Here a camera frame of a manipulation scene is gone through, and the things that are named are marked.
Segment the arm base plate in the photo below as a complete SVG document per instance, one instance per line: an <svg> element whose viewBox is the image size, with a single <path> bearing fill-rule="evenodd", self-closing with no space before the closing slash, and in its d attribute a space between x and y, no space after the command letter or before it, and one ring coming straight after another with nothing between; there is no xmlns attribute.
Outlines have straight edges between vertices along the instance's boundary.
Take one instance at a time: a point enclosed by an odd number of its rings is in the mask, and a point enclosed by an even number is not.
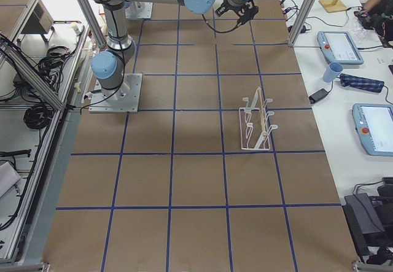
<svg viewBox="0 0 393 272"><path fill-rule="evenodd" d="M101 84L96 80L95 88L99 93L91 97L92 105L88 107L91 113L136 113L139 108L143 74L125 74L122 86L119 90L108 91L101 89Z"/></svg>
<svg viewBox="0 0 393 272"><path fill-rule="evenodd" d="M127 20L151 19L153 4L151 2L126 2L125 15Z"/></svg>

